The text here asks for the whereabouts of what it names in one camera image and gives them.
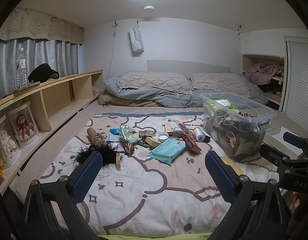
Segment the wooden bedside shelf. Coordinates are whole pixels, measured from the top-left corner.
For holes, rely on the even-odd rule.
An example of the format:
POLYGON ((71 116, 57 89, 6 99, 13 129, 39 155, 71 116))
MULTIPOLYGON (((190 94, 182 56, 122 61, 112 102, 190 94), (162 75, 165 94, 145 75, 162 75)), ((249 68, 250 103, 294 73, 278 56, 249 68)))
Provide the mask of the wooden bedside shelf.
POLYGON ((103 87, 102 72, 102 70, 95 70, 47 81, 0 100, 0 113, 3 113, 8 107, 28 99, 34 120, 41 132, 36 142, 21 150, 21 156, 16 164, 3 172, 1 193, 6 191, 22 165, 53 132, 97 98, 93 94, 93 89, 103 87))

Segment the pile of clothes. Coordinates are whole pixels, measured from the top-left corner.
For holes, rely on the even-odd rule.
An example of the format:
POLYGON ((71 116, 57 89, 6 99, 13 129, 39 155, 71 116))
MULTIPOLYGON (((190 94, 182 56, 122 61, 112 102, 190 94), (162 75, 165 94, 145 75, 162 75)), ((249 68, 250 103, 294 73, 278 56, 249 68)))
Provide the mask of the pile of clothes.
POLYGON ((267 65, 257 63, 245 70, 244 75, 250 82, 260 86, 270 83, 271 79, 279 70, 284 71, 284 66, 282 64, 267 65))

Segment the clear water bottle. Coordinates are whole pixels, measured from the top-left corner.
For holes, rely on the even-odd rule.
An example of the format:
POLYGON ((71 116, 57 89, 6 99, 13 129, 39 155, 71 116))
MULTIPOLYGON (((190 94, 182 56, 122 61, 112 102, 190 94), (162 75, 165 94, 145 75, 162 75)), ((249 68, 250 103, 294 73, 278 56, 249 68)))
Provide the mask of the clear water bottle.
POLYGON ((18 58, 16 61, 16 83, 18 89, 22 89, 28 86, 26 56, 23 47, 19 49, 18 58))

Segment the grey curtain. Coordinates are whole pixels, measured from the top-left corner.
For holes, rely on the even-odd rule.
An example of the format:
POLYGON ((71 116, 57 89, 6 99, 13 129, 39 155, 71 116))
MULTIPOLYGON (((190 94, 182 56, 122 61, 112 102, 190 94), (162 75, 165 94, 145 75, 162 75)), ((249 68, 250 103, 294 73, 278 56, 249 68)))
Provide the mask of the grey curtain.
POLYGON ((49 64, 61 77, 79 72, 75 43, 30 38, 0 40, 0 99, 18 88, 16 61, 20 48, 24 49, 27 75, 43 63, 49 64))

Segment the curved wooden piece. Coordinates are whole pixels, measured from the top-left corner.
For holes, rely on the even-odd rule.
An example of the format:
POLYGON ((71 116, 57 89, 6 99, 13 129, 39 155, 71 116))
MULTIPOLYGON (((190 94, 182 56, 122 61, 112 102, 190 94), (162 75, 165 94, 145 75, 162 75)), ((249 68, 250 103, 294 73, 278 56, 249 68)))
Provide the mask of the curved wooden piece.
POLYGON ((121 154, 120 153, 117 153, 116 154, 116 162, 115 162, 115 166, 116 166, 116 170, 117 171, 121 171, 121 154))

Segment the teal wet wipes pack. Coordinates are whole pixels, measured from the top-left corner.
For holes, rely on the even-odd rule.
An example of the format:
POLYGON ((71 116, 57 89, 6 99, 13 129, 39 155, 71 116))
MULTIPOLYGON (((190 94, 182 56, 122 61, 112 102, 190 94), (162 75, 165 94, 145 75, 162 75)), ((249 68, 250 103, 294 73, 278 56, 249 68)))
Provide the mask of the teal wet wipes pack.
POLYGON ((167 139, 159 146, 151 150, 147 156, 167 165, 171 165, 174 159, 181 154, 185 148, 185 142, 175 139, 167 139))

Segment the cream printed valance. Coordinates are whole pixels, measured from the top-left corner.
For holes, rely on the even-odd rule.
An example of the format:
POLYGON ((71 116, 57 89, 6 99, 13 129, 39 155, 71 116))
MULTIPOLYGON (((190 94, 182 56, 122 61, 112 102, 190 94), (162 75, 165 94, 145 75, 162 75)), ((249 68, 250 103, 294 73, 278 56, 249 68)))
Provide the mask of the cream printed valance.
POLYGON ((84 29, 54 15, 17 7, 0 28, 0 40, 18 38, 83 43, 84 29))

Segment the grey duvet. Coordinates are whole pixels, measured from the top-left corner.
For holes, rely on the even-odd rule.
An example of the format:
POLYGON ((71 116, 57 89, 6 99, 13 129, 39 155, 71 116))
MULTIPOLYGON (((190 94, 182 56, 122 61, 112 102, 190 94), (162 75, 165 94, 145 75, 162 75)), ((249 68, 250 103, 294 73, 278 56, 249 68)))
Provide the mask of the grey duvet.
MULTIPOLYGON (((261 89, 250 82, 246 77, 241 77, 247 82, 250 90, 251 100, 261 103, 262 105, 268 104, 268 99, 261 91, 261 89)), ((202 93, 213 93, 210 90, 194 89, 192 86, 192 94, 185 95, 175 92, 169 92, 157 88, 148 89, 122 89, 117 86, 117 78, 112 78, 105 81, 105 88, 107 99, 100 100, 101 104, 111 102, 116 105, 149 105, 154 102, 157 105, 169 108, 188 108, 188 107, 202 107, 203 100, 200 97, 202 93)))

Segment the black small cube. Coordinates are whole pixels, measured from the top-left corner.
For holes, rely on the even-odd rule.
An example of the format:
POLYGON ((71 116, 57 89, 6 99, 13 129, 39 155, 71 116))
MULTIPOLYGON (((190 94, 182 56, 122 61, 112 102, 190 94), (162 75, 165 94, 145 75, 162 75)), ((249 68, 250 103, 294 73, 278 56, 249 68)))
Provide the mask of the black small cube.
POLYGON ((211 141, 211 137, 206 135, 205 139, 203 140, 203 142, 208 144, 208 143, 210 143, 210 141, 211 141))

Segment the green tissue pack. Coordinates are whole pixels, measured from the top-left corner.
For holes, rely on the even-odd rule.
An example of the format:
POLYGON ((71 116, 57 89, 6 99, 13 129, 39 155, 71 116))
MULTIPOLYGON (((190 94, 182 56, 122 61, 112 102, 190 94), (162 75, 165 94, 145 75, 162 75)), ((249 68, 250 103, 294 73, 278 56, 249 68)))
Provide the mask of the green tissue pack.
POLYGON ((220 107, 225 107, 228 109, 234 109, 236 110, 237 107, 228 99, 217 99, 214 101, 206 101, 206 104, 211 108, 211 109, 220 109, 220 107))

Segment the clear plastic storage bin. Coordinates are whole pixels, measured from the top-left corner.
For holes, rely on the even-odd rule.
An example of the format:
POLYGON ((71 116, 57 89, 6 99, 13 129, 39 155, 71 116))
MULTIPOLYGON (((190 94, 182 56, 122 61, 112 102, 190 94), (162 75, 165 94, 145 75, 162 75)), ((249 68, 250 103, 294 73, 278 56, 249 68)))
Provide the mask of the clear plastic storage bin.
POLYGON ((271 127, 275 110, 228 92, 202 93, 203 128, 233 161, 241 161, 258 153, 266 130, 271 127), (211 109, 206 101, 230 100, 237 109, 211 109))

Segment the yellow translucent plastic case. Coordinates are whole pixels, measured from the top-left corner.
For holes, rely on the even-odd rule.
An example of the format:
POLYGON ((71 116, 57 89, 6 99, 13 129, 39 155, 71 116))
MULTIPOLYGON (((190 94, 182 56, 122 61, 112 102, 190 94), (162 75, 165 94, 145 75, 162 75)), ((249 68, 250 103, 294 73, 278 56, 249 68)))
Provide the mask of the yellow translucent plastic case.
POLYGON ((238 167, 230 158, 226 157, 226 156, 223 156, 221 157, 221 160, 226 164, 226 165, 229 165, 231 166, 231 168, 236 172, 236 174, 238 174, 239 176, 240 175, 243 175, 244 172, 243 170, 238 167))

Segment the red rectangular box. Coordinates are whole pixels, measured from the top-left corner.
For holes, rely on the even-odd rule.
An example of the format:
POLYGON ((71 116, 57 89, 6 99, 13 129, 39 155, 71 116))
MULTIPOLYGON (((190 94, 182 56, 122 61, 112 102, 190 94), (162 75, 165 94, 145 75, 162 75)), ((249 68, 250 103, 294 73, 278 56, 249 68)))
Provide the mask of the red rectangular box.
POLYGON ((197 145, 196 140, 192 140, 188 138, 186 135, 182 135, 181 138, 183 139, 183 141, 185 142, 185 144, 187 145, 187 147, 193 154, 201 153, 202 149, 197 145))

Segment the left beige pillow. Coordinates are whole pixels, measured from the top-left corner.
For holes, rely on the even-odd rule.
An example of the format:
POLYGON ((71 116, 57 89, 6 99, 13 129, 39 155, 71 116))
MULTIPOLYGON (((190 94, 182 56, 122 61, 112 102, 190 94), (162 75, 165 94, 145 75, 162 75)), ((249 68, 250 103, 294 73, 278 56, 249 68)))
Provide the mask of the left beige pillow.
POLYGON ((192 94, 187 78, 183 74, 170 72, 131 70, 118 77, 117 86, 122 89, 157 88, 179 94, 192 94))

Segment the white thread spool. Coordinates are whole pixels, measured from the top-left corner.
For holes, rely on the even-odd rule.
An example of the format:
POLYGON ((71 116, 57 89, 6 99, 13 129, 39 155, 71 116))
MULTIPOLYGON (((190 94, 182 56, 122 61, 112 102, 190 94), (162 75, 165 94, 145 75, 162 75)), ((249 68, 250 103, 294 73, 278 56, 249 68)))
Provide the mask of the white thread spool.
POLYGON ((200 127, 194 127, 193 134, 197 142, 202 142, 205 140, 206 135, 202 132, 200 127))

